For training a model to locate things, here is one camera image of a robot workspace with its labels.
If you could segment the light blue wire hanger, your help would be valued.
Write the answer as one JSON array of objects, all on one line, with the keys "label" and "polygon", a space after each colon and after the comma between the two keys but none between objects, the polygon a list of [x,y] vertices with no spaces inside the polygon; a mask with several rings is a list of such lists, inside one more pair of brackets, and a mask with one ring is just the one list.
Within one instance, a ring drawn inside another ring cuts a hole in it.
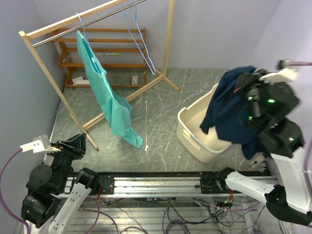
[{"label": "light blue wire hanger", "polygon": [[[148,48],[146,46],[145,39],[144,39],[143,34],[142,34],[142,32],[141,32],[141,30],[139,28],[139,24],[138,24],[138,20],[137,20],[137,5],[138,5],[137,1],[135,1],[134,4],[135,4],[134,15],[130,16],[130,15],[127,15],[126,13],[122,13],[121,14],[121,19],[122,19],[124,25],[126,26],[126,29],[129,32],[131,38],[134,40],[137,49],[139,50],[140,54],[142,55],[143,61],[147,65],[147,67],[150,70],[150,72],[153,75],[155,75],[156,74],[156,68],[155,68],[155,65],[154,65],[152,59],[150,58],[149,51],[148,51]],[[129,23],[133,23],[134,24],[135,29],[138,30],[139,39],[142,40],[142,42],[138,42],[138,40],[135,38],[133,32],[131,31],[131,29],[129,27]]]}]

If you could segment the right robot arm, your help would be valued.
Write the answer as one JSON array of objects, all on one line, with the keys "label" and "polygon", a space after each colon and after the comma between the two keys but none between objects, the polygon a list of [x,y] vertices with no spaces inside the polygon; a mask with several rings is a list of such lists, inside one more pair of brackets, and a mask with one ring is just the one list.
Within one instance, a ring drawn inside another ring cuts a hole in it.
[{"label": "right robot arm", "polygon": [[263,183],[225,168],[214,185],[221,193],[235,190],[260,201],[279,220],[310,227],[312,187],[307,161],[301,155],[305,141],[300,127],[287,118],[300,103],[290,87],[298,73],[296,67],[275,73],[261,69],[241,74],[235,87],[235,93],[247,101],[250,127],[257,130],[276,163],[282,184]]}]

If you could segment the teal t shirt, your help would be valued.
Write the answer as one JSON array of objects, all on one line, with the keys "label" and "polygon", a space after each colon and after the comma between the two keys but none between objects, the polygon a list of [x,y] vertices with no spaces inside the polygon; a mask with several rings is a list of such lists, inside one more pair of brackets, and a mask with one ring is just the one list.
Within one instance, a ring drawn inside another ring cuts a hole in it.
[{"label": "teal t shirt", "polygon": [[76,39],[78,54],[83,61],[87,78],[111,132],[141,149],[143,138],[131,126],[133,107],[111,88],[107,80],[107,72],[101,66],[88,39],[80,31],[76,31]]}]

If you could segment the navy blue t shirt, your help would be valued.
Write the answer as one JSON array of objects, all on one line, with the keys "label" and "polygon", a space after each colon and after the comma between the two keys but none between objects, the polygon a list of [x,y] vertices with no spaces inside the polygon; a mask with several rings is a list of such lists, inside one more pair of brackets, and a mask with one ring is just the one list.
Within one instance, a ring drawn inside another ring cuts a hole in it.
[{"label": "navy blue t shirt", "polygon": [[234,93],[238,77],[255,70],[254,66],[245,66],[227,71],[220,79],[199,126],[205,134],[215,127],[220,140],[241,145],[243,155],[248,160],[256,153],[269,154],[257,132],[248,127],[249,108],[246,100]]}]

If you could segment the light blue hanger with teal shirt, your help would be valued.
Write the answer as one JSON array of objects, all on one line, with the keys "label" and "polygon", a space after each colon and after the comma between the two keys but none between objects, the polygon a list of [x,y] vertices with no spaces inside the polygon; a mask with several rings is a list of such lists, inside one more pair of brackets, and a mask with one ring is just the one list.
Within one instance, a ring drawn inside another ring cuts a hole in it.
[{"label": "light blue hanger with teal shirt", "polygon": [[91,48],[81,16],[79,13],[76,13],[76,15],[80,20],[83,31],[83,34],[79,30],[76,31],[78,53],[85,65],[86,71],[101,74],[102,66]]}]

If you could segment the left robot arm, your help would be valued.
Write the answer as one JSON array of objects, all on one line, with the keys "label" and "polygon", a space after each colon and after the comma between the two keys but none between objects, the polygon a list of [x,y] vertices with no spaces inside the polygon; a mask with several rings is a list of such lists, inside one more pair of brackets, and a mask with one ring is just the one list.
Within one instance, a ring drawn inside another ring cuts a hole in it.
[{"label": "left robot arm", "polygon": [[28,194],[22,202],[21,217],[30,223],[32,234],[64,234],[74,214],[89,194],[99,189],[99,174],[84,168],[73,179],[72,190],[62,208],[58,195],[65,192],[68,177],[74,173],[72,162],[86,153],[86,134],[51,143],[46,135],[20,146],[23,152],[32,151],[52,156],[51,165],[35,167],[26,184]]}]

